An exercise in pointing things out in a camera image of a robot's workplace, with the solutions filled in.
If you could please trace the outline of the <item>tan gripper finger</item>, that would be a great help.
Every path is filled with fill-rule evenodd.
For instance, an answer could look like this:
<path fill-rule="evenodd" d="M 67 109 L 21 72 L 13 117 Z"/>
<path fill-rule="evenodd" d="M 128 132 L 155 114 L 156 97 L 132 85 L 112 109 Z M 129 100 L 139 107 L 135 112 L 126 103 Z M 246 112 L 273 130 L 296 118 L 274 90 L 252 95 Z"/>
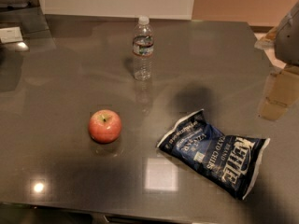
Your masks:
<path fill-rule="evenodd" d="M 259 105 L 259 116 L 280 119 L 299 99 L 299 66 L 287 64 L 268 76 Z"/>
<path fill-rule="evenodd" d="M 255 42 L 254 47 L 256 49 L 262 49 L 262 50 L 272 49 L 275 44 L 277 31 L 278 31 L 277 27 L 271 28 L 265 35 L 263 35 Z"/>

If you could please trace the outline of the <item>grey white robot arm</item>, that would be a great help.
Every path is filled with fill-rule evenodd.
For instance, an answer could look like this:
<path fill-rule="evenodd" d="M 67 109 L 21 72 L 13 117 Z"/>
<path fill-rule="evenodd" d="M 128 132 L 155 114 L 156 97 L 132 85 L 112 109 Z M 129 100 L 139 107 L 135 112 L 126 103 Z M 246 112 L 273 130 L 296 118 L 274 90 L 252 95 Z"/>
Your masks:
<path fill-rule="evenodd" d="M 258 39 L 254 47 L 272 50 L 275 58 L 285 64 L 270 74 L 266 92 L 259 108 L 264 119 L 277 120 L 299 99 L 299 2 L 288 11 L 278 26 Z"/>

